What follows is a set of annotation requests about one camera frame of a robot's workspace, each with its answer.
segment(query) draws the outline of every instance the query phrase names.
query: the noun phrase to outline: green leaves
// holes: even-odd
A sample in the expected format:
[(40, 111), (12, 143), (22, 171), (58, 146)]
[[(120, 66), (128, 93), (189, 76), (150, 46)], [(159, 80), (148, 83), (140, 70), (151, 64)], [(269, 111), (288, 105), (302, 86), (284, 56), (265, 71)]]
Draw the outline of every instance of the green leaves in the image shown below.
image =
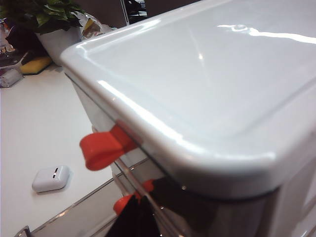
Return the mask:
[(49, 5), (61, 5), (61, 6), (65, 6), (70, 4), (70, 0), (48, 0), (47, 3)]
[(39, 26), (44, 25), (47, 21), (49, 21), (50, 17), (47, 16), (46, 14), (39, 13), (36, 15), (36, 19), (39, 23)]
[(80, 26), (77, 12), (84, 11), (72, 0), (0, 0), (1, 18), (10, 18), (36, 33)]

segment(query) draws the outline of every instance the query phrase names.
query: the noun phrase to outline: small white box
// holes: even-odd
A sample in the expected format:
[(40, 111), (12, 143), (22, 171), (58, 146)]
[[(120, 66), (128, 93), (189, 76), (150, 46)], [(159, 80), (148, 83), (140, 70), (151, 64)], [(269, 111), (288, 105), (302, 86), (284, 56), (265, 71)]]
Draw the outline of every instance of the small white box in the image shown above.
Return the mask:
[(67, 183), (69, 172), (65, 165), (41, 169), (35, 176), (32, 188), (37, 193), (61, 189)]

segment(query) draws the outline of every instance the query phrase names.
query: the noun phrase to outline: red plastic clip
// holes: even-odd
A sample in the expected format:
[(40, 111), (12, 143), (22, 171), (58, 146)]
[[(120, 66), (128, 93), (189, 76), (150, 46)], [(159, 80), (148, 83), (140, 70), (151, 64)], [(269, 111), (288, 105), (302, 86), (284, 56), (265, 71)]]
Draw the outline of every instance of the red plastic clip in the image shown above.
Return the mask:
[(92, 133), (80, 141), (85, 166), (90, 170), (100, 170), (137, 145), (117, 125), (109, 132)]
[(119, 200), (116, 201), (116, 203), (113, 206), (113, 210), (117, 215), (120, 215), (121, 212), (124, 210), (125, 206), (127, 205), (128, 201), (131, 199), (133, 195), (127, 195), (124, 197), (121, 197)]

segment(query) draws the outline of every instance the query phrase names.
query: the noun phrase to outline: yellow object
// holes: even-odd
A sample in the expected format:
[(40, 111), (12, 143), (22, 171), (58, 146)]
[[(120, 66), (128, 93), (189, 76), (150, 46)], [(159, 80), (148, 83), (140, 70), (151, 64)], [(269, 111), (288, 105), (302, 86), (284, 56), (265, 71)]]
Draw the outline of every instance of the yellow object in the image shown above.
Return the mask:
[(91, 18), (89, 18), (83, 30), (85, 31), (86, 29), (88, 29), (93, 23), (94, 21)]
[(20, 67), (23, 75), (37, 75), (52, 63), (49, 56), (36, 57)]

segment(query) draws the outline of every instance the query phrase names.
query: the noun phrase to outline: white table surface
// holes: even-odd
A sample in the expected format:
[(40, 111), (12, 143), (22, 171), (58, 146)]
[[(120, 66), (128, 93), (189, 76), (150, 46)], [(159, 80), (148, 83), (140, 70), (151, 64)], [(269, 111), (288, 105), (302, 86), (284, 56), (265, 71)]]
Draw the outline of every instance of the white table surface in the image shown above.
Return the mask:
[[(1, 89), (1, 236), (25, 225), (36, 229), (112, 177), (110, 168), (89, 171), (79, 148), (91, 123), (62, 68), (50, 66), (12, 88)], [(41, 168), (67, 165), (65, 188), (37, 194)]]

